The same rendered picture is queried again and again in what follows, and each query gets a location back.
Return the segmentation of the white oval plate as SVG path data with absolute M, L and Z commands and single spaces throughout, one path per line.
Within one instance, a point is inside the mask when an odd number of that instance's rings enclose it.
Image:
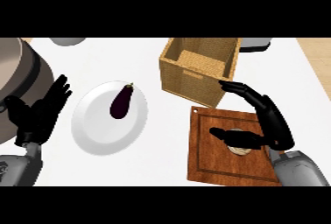
M 148 121 L 148 101 L 137 87 L 123 119 L 109 114 L 111 103 L 126 81 L 111 81 L 96 86 L 81 98 L 71 119 L 71 133 L 77 146 L 92 155 L 106 156 L 124 150 L 136 141 Z

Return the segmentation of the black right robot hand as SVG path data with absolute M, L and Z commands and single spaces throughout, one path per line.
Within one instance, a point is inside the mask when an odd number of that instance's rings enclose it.
M 238 94 L 254 107 L 263 135 L 260 136 L 251 131 L 225 130 L 216 127 L 210 128 L 210 133 L 230 147 L 260 150 L 266 145 L 275 151 L 290 150 L 295 146 L 295 141 L 285 118 L 269 96 L 260 95 L 241 82 L 220 80 L 219 83 L 222 90 Z

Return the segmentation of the grey round bowl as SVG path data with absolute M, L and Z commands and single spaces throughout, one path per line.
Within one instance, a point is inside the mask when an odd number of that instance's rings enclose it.
M 84 38 L 52 38 L 50 39 L 58 46 L 74 46 L 81 43 Z

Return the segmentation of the pale cupcake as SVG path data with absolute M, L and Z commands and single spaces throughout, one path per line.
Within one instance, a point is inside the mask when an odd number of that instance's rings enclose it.
M 229 151 L 238 155 L 238 156 L 245 156 L 251 153 L 253 149 L 251 148 L 244 148 L 241 141 L 245 139 L 242 135 L 242 130 L 241 129 L 232 129 L 233 134 L 230 135 L 230 139 L 227 140 L 227 149 Z

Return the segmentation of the grey appliance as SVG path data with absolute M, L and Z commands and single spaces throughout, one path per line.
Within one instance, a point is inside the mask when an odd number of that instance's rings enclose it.
M 241 53 L 263 52 L 270 45 L 270 38 L 242 38 Z

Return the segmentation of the dark purple eggplant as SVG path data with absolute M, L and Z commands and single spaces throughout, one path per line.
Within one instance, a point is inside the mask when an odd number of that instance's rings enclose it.
M 130 97 L 133 94 L 133 84 L 127 84 L 118 92 L 118 95 L 109 106 L 109 115 L 115 119 L 123 119 L 130 110 Z

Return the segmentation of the large grey-brown pot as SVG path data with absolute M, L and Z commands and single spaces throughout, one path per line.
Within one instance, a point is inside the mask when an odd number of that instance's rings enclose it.
M 0 38 L 0 144 L 16 136 L 4 98 L 13 95 L 31 106 L 53 82 L 52 69 L 31 45 L 21 38 Z

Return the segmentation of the brown wooden cutting board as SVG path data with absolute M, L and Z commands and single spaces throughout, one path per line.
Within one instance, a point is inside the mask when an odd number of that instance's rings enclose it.
M 279 186 L 267 149 L 235 155 L 210 133 L 213 127 L 263 134 L 254 113 L 192 107 L 188 180 L 222 186 Z

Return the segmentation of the tan wicker basket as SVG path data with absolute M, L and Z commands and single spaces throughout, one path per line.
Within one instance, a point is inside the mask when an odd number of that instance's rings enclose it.
M 241 38 L 170 38 L 160 55 L 161 89 L 216 108 L 232 81 Z

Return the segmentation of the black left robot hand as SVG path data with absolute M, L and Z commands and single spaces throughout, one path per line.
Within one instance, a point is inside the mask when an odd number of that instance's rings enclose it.
M 29 143 L 41 145 L 47 141 L 71 94 L 68 77 L 61 74 L 44 98 L 32 106 L 13 95 L 4 98 L 9 120 L 18 127 L 16 146 L 25 147 Z

